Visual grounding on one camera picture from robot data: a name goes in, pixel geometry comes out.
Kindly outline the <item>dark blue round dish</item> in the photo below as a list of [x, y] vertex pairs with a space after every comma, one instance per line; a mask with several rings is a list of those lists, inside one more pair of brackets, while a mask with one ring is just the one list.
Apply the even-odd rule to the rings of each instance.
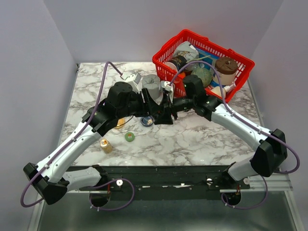
[[140, 119], [141, 124], [145, 127], [150, 127], [154, 124], [154, 118], [152, 116], [144, 116]]

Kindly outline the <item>green bottle cap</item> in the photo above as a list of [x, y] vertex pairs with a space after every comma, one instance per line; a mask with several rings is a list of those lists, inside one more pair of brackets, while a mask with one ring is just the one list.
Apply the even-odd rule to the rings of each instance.
[[132, 141], [134, 141], [134, 140], [135, 140], [135, 135], [134, 135], [134, 133], [132, 133], [132, 132], [127, 132], [127, 133], [125, 134], [125, 140], [126, 140], [127, 142], [132, 142]]

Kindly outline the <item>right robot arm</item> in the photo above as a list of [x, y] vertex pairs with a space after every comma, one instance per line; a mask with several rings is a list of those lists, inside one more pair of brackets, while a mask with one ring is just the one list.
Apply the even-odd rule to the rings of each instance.
[[250, 176], [270, 177], [278, 170], [287, 158], [287, 150], [283, 145], [285, 134], [281, 130], [271, 131], [252, 123], [225, 106], [220, 98], [207, 95], [201, 79], [196, 75], [185, 77], [183, 83], [186, 95], [170, 99], [173, 87], [168, 81], [161, 81], [159, 88], [164, 96], [160, 104], [161, 109], [155, 116], [156, 124], [172, 124], [178, 112], [193, 109], [197, 115], [237, 135], [255, 151], [252, 157], [231, 164], [227, 168], [227, 173], [221, 177], [224, 187], [231, 189], [240, 180]]

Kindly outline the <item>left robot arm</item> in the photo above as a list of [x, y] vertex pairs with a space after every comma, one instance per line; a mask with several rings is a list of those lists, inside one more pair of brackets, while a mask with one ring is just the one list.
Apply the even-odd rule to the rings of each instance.
[[130, 84], [117, 82], [107, 97], [90, 108], [72, 134], [51, 154], [37, 164], [28, 163], [24, 173], [29, 185], [49, 205], [58, 202], [72, 190], [84, 187], [102, 190], [107, 183], [102, 168], [94, 166], [69, 172], [72, 163], [93, 143], [115, 128], [127, 116], [158, 118], [163, 112], [147, 89], [134, 92]]

